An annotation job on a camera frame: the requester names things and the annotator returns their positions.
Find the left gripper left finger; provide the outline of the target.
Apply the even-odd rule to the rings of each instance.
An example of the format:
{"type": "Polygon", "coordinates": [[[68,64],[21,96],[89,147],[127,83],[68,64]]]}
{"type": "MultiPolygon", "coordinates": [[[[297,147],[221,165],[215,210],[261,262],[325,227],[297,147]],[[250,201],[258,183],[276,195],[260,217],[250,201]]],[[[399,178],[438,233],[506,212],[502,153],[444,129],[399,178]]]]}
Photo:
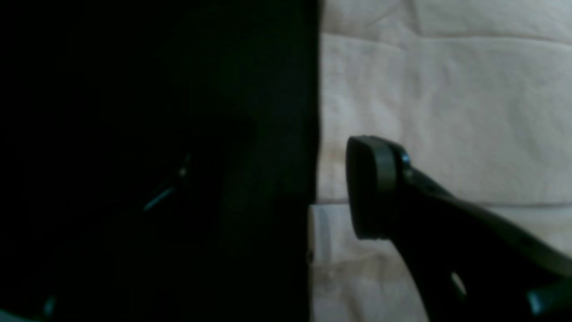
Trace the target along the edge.
{"type": "Polygon", "coordinates": [[[191,153],[186,152],[184,158],[174,170],[170,171],[159,185],[153,188],[143,205],[143,212],[156,212],[173,204],[180,211],[187,211],[190,207],[190,178],[191,153]]]}

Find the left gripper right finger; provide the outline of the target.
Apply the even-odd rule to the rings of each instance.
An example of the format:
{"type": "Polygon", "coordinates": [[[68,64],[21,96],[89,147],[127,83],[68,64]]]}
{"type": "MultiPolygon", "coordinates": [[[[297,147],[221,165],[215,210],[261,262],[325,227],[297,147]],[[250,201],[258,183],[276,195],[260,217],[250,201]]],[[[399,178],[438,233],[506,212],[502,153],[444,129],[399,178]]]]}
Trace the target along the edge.
{"type": "Polygon", "coordinates": [[[360,240],[389,240],[432,322],[569,322],[570,257],[450,194],[399,144],[347,141],[345,173],[360,240]]]}

